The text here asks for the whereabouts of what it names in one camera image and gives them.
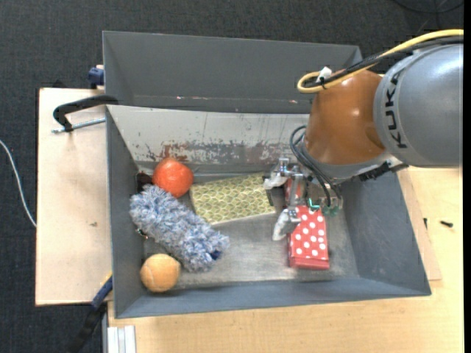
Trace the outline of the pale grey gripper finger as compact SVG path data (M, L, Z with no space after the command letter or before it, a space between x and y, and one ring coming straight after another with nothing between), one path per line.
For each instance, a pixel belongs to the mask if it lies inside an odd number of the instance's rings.
M287 234L291 234L299 225L300 218L295 209L284 209L278 216L275 223L272 240L282 240Z
M288 180L288 171L285 168L273 168L269 176L263 180L263 188L271 190L283 186Z

